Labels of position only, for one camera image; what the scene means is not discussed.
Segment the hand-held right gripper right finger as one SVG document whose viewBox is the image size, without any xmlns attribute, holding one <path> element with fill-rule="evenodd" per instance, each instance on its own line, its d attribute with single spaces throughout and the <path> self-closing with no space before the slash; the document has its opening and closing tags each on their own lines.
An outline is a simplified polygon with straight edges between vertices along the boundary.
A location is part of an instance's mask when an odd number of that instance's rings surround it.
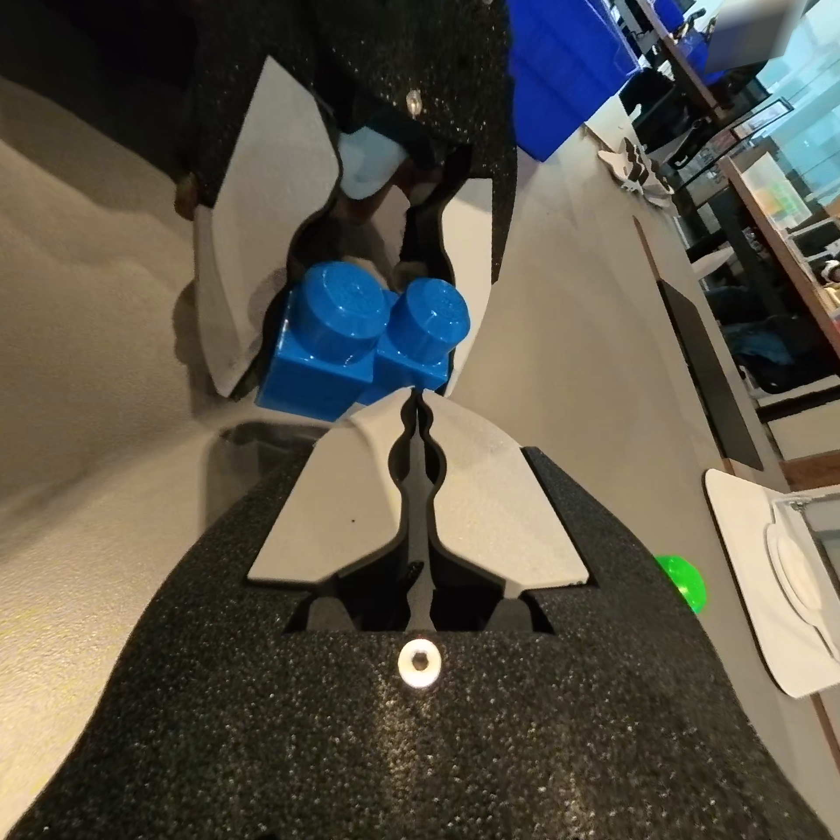
<svg viewBox="0 0 840 840">
<path fill-rule="evenodd" d="M 421 399 L 440 465 L 431 535 L 444 558 L 503 592 L 587 583 L 590 573 L 520 444 L 446 397 L 424 391 Z"/>
</svg>

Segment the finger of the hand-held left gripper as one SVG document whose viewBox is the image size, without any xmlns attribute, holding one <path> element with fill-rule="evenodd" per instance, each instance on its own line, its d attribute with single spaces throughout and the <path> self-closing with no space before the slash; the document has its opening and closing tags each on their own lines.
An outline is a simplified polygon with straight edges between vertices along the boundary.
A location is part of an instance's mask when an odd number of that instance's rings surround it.
<svg viewBox="0 0 840 840">
<path fill-rule="evenodd" d="M 492 287 L 492 180 L 469 178 L 455 188 L 420 181 L 407 188 L 409 207 L 399 258 L 399 290 L 419 277 L 454 286 L 469 310 L 467 336 L 450 353 L 452 396 L 482 326 Z"/>
<path fill-rule="evenodd" d="M 266 58 L 216 203 L 198 207 L 193 223 L 197 334 L 221 397 L 233 396 L 255 361 L 296 236 L 339 178 L 316 100 Z"/>
</svg>

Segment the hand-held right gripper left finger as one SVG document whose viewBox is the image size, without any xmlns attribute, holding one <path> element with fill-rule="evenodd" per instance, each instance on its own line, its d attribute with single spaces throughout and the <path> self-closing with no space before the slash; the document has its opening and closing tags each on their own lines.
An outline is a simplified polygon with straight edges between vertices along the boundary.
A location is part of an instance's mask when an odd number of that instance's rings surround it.
<svg viewBox="0 0 840 840">
<path fill-rule="evenodd" d="M 248 571 L 261 584 L 321 585 L 384 557 L 406 534 L 404 482 L 417 420 L 404 387 L 314 445 Z"/>
</svg>

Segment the blue single-stud mega block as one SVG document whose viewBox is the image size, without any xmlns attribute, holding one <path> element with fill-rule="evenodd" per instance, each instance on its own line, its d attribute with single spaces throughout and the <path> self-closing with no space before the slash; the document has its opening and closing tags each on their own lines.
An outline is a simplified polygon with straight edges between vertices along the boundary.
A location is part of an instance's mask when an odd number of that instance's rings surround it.
<svg viewBox="0 0 840 840">
<path fill-rule="evenodd" d="M 344 261 L 310 267 L 287 296 L 255 403 L 332 422 L 373 383 L 375 349 L 392 300 L 367 270 Z"/>
<path fill-rule="evenodd" d="M 363 406 L 403 387 L 440 391 L 470 328 L 466 301 L 444 280 L 419 277 L 404 292 L 384 295 L 388 321 L 374 347 L 372 382 L 357 400 Z"/>
</svg>

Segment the green two-stud mega block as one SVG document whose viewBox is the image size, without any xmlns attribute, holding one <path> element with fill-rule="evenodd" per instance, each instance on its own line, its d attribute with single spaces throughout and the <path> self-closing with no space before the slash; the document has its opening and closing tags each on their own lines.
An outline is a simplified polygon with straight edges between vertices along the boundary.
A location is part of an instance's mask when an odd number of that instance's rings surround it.
<svg viewBox="0 0 840 840">
<path fill-rule="evenodd" d="M 655 559 L 661 570 L 683 596 L 691 611 L 699 615 L 707 605 L 708 593 L 706 583 L 697 567 L 685 558 L 674 554 L 657 555 Z"/>
</svg>

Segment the blue plastic bin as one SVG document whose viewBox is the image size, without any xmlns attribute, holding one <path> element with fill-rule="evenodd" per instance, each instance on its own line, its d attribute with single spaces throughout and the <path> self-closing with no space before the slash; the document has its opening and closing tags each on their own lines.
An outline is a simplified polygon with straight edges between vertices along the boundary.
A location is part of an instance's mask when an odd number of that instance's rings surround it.
<svg viewBox="0 0 840 840">
<path fill-rule="evenodd" d="M 510 70 L 516 142 L 539 162 L 547 161 L 618 89 L 577 59 L 561 68 L 557 83 L 543 79 L 516 52 Z"/>
<path fill-rule="evenodd" d="M 632 76 L 640 66 L 608 2 L 509 1 L 513 52 L 546 76 L 564 57 Z"/>
</svg>

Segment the white and black wavy parts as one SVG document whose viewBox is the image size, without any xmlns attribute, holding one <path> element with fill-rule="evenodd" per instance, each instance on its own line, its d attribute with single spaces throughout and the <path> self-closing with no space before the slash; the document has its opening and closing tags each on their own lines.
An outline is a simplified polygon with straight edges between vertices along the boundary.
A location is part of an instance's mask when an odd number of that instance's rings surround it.
<svg viewBox="0 0 840 840">
<path fill-rule="evenodd" d="M 617 151 L 603 148 L 597 156 L 622 190 L 676 215 L 673 188 L 662 177 L 658 165 L 631 138 L 625 137 Z"/>
</svg>

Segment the black chair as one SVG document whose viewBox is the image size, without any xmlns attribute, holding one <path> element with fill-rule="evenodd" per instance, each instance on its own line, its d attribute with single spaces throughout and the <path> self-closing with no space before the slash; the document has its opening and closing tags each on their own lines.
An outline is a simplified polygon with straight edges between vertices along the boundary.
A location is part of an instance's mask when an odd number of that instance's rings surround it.
<svg viewBox="0 0 840 840">
<path fill-rule="evenodd" d="M 675 81 L 646 67 L 623 86 L 618 97 L 627 116 L 639 109 L 633 130 L 652 161 L 673 165 L 684 155 L 683 149 L 702 115 Z"/>
</svg>

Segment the white plastic tray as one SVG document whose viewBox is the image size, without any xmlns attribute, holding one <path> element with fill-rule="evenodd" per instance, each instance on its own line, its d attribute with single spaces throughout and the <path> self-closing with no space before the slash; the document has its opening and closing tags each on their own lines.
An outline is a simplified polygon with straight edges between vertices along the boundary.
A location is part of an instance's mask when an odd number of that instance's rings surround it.
<svg viewBox="0 0 840 840">
<path fill-rule="evenodd" d="M 838 486 L 780 492 L 717 469 L 705 473 L 703 486 L 761 657 L 777 687 L 795 699 L 838 687 L 839 660 L 832 659 L 786 601 L 764 544 L 773 499 L 790 493 L 816 497 L 806 516 L 838 573 L 839 597 Z"/>
</svg>

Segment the black flat panel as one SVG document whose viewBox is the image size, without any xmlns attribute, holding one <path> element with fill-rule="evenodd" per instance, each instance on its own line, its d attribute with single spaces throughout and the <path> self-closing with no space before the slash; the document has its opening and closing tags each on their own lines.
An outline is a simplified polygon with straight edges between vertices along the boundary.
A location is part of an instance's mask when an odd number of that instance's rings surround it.
<svg viewBox="0 0 840 840">
<path fill-rule="evenodd" d="M 759 452 L 697 307 L 666 280 L 657 279 L 657 287 L 720 456 L 762 471 Z"/>
</svg>

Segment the wooden desk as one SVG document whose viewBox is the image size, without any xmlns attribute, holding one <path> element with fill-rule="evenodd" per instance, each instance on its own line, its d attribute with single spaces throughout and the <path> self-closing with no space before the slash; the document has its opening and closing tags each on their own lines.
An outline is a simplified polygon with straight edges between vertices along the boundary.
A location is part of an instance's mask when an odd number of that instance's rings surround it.
<svg viewBox="0 0 840 840">
<path fill-rule="evenodd" d="M 819 282 L 811 265 L 806 261 L 794 237 L 777 225 L 765 211 L 760 194 L 748 184 L 732 158 L 725 155 L 719 162 L 721 173 L 738 195 L 760 235 L 769 247 L 774 259 L 792 284 L 797 296 L 807 307 L 817 328 L 830 344 L 832 352 L 839 356 L 838 306 L 832 306 L 829 289 Z"/>
</svg>

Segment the white round-plate fixture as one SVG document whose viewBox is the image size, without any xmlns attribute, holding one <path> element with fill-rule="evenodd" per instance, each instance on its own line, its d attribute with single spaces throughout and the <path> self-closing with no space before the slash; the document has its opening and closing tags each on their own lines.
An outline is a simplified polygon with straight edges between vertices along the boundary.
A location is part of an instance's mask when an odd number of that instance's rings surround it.
<svg viewBox="0 0 840 840">
<path fill-rule="evenodd" d="M 794 613 L 821 638 L 827 653 L 839 660 L 838 573 L 818 532 L 806 516 L 816 497 L 789 493 L 770 503 L 771 522 L 764 544 L 775 579 Z"/>
</svg>

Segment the blue cloth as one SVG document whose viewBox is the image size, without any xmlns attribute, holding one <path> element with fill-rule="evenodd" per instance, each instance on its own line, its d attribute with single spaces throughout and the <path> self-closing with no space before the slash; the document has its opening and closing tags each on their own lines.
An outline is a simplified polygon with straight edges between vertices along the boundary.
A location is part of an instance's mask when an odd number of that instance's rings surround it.
<svg viewBox="0 0 840 840">
<path fill-rule="evenodd" d="M 740 322 L 722 328 L 722 334 L 734 359 L 754 357 L 778 366 L 792 366 L 795 357 L 780 335 L 763 322 Z"/>
</svg>

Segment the clear storage box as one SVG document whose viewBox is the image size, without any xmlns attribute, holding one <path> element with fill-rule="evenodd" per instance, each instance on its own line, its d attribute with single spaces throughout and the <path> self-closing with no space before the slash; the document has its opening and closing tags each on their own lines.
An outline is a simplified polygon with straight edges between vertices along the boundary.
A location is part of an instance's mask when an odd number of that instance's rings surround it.
<svg viewBox="0 0 840 840">
<path fill-rule="evenodd" d="M 763 154 L 741 175 L 764 214 L 778 229 L 798 228 L 813 216 L 813 211 L 770 153 Z"/>
</svg>

